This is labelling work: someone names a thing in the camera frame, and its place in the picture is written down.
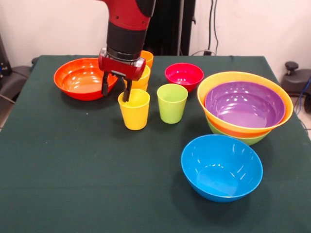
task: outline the green bowl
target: green bowl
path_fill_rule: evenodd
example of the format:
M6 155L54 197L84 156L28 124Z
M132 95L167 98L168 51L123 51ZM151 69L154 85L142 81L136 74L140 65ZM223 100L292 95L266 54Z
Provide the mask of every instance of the green bowl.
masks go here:
M216 129L215 126L212 125L212 123L209 122L209 120L207 119L207 123L209 125L209 128L210 130L212 130L213 134L222 134L222 135L226 135L226 136L230 136L230 137L233 137L233 138L236 138L244 143L246 143L247 145L251 146L257 142L259 142L260 140L262 140L265 136L268 135L268 133L270 133L271 131L269 131L268 133L262 135L262 136L259 136L259 137L250 137L250 138L241 138L241 137L234 137L234 136L231 136L231 135L228 135L228 134L225 134L223 132L221 132L220 130Z

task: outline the floor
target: floor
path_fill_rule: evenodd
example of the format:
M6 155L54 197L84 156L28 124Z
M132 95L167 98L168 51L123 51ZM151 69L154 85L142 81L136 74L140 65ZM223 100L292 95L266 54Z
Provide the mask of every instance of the floor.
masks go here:
M292 101L295 103L297 98L293 97ZM14 105L10 102L6 102L5 104L2 104L2 107L0 109L0 132L2 128L5 125L5 122L7 118L9 117ZM307 129L311 129L311 114L307 114L304 110L304 108L301 108L300 113L298 113L299 119L305 124ZM308 130L309 138L311 139L311 130Z

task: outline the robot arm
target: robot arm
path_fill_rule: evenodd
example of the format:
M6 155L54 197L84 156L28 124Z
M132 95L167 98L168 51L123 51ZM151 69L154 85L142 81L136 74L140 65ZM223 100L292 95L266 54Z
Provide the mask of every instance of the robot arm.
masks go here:
M127 80L123 101L129 100L132 81L140 79L146 65L140 57L156 0L102 0L109 10L107 48L99 54L104 72L102 93L107 95L108 74Z

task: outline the blue bowl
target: blue bowl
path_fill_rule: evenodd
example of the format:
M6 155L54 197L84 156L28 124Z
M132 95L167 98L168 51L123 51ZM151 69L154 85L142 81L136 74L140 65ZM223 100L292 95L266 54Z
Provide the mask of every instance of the blue bowl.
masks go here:
M193 189L216 202L241 199L262 179L262 164L254 150L225 135L204 135L189 142L181 167Z

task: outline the purple bowl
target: purple bowl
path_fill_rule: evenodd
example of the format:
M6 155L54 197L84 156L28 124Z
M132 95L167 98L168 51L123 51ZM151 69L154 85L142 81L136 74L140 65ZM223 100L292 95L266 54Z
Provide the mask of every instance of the purple bowl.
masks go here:
M276 125L285 115L285 104L277 93L251 82L215 87L207 94L205 107L221 120L248 128Z

